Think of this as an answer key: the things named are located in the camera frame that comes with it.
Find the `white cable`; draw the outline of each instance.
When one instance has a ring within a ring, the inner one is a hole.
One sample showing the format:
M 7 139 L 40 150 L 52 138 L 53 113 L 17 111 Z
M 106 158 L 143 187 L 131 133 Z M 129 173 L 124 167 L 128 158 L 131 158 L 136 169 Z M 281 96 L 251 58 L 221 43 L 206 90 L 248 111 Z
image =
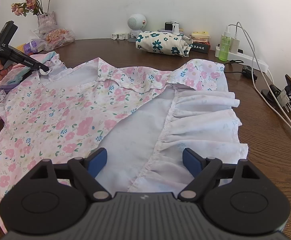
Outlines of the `white cable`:
M 258 68 L 259 68 L 259 70 L 260 70 L 260 72 L 261 72 L 261 75 L 262 75 L 262 77 L 263 77 L 263 79 L 264 79 L 264 81 L 265 81 L 265 83 L 266 83 L 266 85 L 267 85 L 267 87 L 268 87 L 268 89 L 269 89 L 269 91 L 270 91 L 270 93 L 271 93 L 271 95 L 273 96 L 273 98 L 274 98 L 274 100 L 276 101 L 276 103 L 277 103 L 277 105 L 279 106 L 279 108 L 281 109 L 281 111 L 282 111 L 282 113 L 284 114 L 284 116 L 288 119 L 288 121 L 291 123 L 291 120 L 290 120 L 290 118 L 287 116 L 287 114 L 284 112 L 284 110 L 283 110 L 283 108 L 280 106 L 280 104 L 279 104 L 279 102 L 278 102 L 278 100 L 276 99 L 276 97 L 274 96 L 274 94 L 273 94 L 273 92 L 272 92 L 272 90 L 271 90 L 271 88 L 270 88 L 270 86 L 269 86 L 269 84 L 268 84 L 268 82 L 267 82 L 267 80 L 266 80 L 266 78 L 265 78 L 265 76 L 264 76 L 264 74 L 263 74 L 263 72 L 262 72 L 262 70 L 261 70 L 261 68 L 260 68 L 260 66 L 259 66 L 259 62 L 258 62 L 258 59 L 257 59 L 257 57 L 255 56 L 255 49 L 254 49 L 254 44 L 253 44 L 253 42 L 252 42 L 252 40 L 251 40 L 251 38 L 250 38 L 250 36 L 249 36 L 249 34 L 246 32 L 246 30 L 242 27 L 242 25 L 241 25 L 241 23 L 240 22 L 238 22 L 238 24 L 240 25 L 240 26 L 238 26 L 238 27 L 240 27 L 242 30 L 243 30 L 243 33 L 244 33 L 244 35 L 245 35 L 245 37 L 246 37 L 246 39 L 247 39 L 247 41 L 248 41 L 248 43 L 249 43 L 249 45 L 250 45 L 250 48 L 251 48 L 251 50 L 252 50 L 252 52 L 253 52 L 253 60 L 252 60 L 252 64 L 253 64 L 253 61 L 254 61 L 254 58 L 255 58 L 255 60 L 256 60 L 256 63 L 257 63 L 257 65 L 258 65 Z M 266 99 L 262 96 L 262 94 L 257 90 L 257 88 L 256 88 L 256 86 L 255 86 L 255 82 L 254 82 L 254 79 L 253 79 L 253 72 L 251 72 L 251 75 L 252 75 L 252 81 L 253 81 L 253 86 L 254 86 L 254 88 L 255 88 L 255 90 L 257 91 L 257 93 L 260 95 L 260 97 L 265 101 L 265 103 L 289 126 L 289 128 L 291 129 L 291 125 L 266 101 Z
M 269 69 L 268 69 L 268 72 L 269 72 L 269 74 L 270 74 L 271 81 L 272 81 L 272 83 L 274 84 L 274 79 L 273 79 L 273 76 L 272 76 L 271 71 L 270 71 Z

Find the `white cloth with green flowers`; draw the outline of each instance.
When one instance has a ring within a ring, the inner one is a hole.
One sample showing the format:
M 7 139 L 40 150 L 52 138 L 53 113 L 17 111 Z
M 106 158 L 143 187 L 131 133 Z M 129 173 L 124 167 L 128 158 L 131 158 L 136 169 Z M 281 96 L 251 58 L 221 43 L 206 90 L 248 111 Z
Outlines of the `white cloth with green flowers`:
M 183 34 L 163 32 L 144 32 L 138 36 L 135 47 L 147 52 L 189 56 L 193 40 Z

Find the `spray bottle cap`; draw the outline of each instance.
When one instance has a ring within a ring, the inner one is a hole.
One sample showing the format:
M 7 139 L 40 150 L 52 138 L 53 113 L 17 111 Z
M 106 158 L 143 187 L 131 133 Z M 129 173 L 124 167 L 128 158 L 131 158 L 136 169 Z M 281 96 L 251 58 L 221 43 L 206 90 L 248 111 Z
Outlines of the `spray bottle cap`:
M 230 37 L 230 26 L 228 26 L 228 25 L 225 28 L 224 36 Z

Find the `wood grain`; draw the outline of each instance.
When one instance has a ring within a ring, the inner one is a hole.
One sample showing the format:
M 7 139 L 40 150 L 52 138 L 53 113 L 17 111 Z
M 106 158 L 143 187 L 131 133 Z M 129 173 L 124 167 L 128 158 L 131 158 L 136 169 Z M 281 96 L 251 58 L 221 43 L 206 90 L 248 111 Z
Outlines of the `wood grain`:
M 159 70 L 175 70 L 193 58 L 220 62 L 214 57 L 214 51 L 209 54 L 191 51 L 190 57 L 182 58 L 140 51 L 134 43 L 110 39 L 79 40 L 56 51 L 66 66 L 72 68 L 96 57 L 115 67 L 150 66 Z M 227 65 L 225 71 L 241 69 L 241 65 L 232 64 Z M 226 74 L 226 77 L 229 91 L 235 92 L 240 100 L 234 111 L 243 124 L 239 128 L 239 139 L 249 145 L 249 160 L 286 194 L 291 203 L 290 129 L 255 92 L 252 80 L 239 73 Z M 262 77 L 258 78 L 256 86 L 259 90 L 266 88 Z M 291 238 L 291 214 L 284 233 Z

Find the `gray gripper base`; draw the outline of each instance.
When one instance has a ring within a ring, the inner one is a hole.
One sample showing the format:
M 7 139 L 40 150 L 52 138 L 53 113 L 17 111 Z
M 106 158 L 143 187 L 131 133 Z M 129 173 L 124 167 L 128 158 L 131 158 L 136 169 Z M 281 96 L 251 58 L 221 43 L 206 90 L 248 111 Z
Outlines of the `gray gripper base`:
M 288 240 L 280 232 L 267 236 L 236 236 L 208 222 L 194 203 L 172 193 L 123 193 L 91 205 L 76 225 L 48 236 L 8 232 L 3 240 Z

